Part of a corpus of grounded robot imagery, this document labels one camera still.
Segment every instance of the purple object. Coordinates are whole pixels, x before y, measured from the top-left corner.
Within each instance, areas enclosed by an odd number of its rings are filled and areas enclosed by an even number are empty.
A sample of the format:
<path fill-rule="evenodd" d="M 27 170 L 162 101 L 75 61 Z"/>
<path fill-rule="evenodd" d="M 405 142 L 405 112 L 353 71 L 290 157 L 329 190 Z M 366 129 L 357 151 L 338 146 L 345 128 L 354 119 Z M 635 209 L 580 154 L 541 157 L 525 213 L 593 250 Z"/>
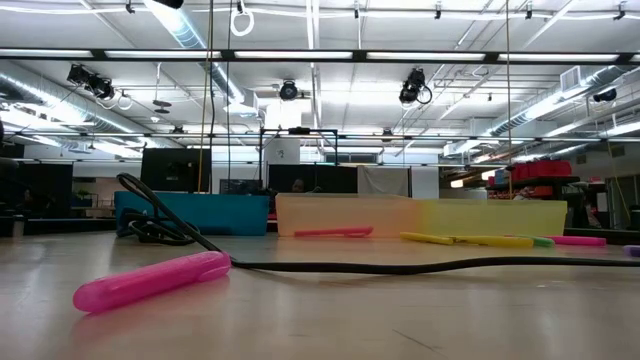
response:
<path fill-rule="evenodd" d="M 579 246 L 606 246 L 607 239 L 588 236 L 545 236 L 552 239 L 556 245 L 579 245 Z"/>
<path fill-rule="evenodd" d="M 73 294 L 82 311 L 101 312 L 180 286 L 217 279 L 229 272 L 229 255 L 217 251 L 179 257 L 86 283 Z"/>
<path fill-rule="evenodd" d="M 627 256 L 640 257 L 640 245 L 625 245 L 622 249 Z"/>

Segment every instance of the floor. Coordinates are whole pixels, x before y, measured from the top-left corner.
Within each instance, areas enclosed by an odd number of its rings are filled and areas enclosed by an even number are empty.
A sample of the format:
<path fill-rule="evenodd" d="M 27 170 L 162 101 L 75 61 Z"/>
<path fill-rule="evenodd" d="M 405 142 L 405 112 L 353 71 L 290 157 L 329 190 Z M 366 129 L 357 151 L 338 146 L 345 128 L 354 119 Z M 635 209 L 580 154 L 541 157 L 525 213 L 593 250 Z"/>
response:
<path fill-rule="evenodd" d="M 622 258 L 619 247 L 514 251 L 400 240 L 215 238 L 242 260 L 427 263 L 500 255 Z M 202 251 L 112 233 L 0 240 L 10 359 L 638 359 L 640 270 L 495 267 L 435 275 L 228 278 L 101 315 L 71 303 L 97 277 Z"/>

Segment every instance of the ventilation duct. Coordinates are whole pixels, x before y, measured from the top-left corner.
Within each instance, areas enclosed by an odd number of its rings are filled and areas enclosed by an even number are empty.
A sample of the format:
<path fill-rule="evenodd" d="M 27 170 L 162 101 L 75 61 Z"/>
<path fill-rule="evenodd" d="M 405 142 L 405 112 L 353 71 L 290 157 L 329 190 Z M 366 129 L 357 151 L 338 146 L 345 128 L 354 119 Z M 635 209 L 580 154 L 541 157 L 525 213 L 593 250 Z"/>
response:
<path fill-rule="evenodd" d="M 200 36 L 198 30 L 193 26 L 189 16 L 182 9 L 172 9 L 154 0 L 144 0 L 151 13 L 160 21 L 160 23 L 169 31 L 171 36 L 185 49 L 207 49 L 207 43 Z M 244 102 L 244 91 L 236 85 L 236 81 L 222 68 L 219 63 L 211 62 L 211 81 L 216 85 L 218 90 L 227 94 L 227 81 L 230 102 Z M 209 70 L 209 64 L 199 63 L 205 72 Z"/>
<path fill-rule="evenodd" d="M 575 98 L 589 94 L 597 94 L 608 88 L 617 86 L 614 82 L 633 69 L 633 66 L 608 66 L 604 69 L 581 67 L 578 86 L 572 86 L 566 92 L 562 91 L 561 85 L 554 86 L 523 103 L 516 112 L 516 115 L 511 117 L 511 121 L 509 121 L 508 113 L 498 118 L 495 121 L 497 125 L 491 126 L 481 136 L 500 136 L 509 131 L 509 127 L 513 129 L 549 114 L 569 104 L 570 101 Z M 482 142 L 478 140 L 467 140 L 456 144 L 449 144 L 445 146 L 444 155 L 464 153 L 481 143 Z"/>
<path fill-rule="evenodd" d="M 9 62 L 0 62 L 0 89 L 12 94 L 3 101 L 31 103 L 50 109 L 51 116 L 68 119 L 74 123 L 92 121 L 97 126 L 110 127 L 114 132 L 146 133 L 149 129 L 106 110 L 60 85 L 43 79 L 24 68 Z M 170 139 L 145 140 L 159 147 L 180 147 Z"/>

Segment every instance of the blue bin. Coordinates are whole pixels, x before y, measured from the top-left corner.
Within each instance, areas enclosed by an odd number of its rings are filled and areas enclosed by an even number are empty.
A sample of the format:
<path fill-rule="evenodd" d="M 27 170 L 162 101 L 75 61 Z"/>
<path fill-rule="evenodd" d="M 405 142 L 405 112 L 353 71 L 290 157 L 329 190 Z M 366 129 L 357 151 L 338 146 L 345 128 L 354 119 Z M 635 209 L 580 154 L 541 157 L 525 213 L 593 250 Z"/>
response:
<path fill-rule="evenodd" d="M 269 214 L 268 196 L 209 195 L 156 192 L 182 220 L 204 235 L 264 236 Z M 129 191 L 115 193 L 116 218 L 131 208 L 153 215 L 153 206 Z"/>

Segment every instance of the yellow plastic tube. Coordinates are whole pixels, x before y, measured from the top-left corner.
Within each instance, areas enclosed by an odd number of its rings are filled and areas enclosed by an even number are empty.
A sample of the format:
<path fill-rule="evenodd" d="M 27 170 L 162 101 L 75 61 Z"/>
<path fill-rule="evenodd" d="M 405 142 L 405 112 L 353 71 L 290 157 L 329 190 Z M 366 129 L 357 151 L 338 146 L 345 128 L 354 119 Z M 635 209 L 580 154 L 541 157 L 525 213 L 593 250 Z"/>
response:
<path fill-rule="evenodd" d="M 495 247 L 533 247 L 533 239 L 508 236 L 456 236 L 453 241 Z"/>
<path fill-rule="evenodd" d="M 417 233 L 401 232 L 400 237 L 405 240 L 430 242 L 430 243 L 440 244 L 440 245 L 453 245 L 452 238 L 447 238 L 442 236 L 431 236 L 431 235 L 424 235 L 424 234 L 417 234 Z"/>

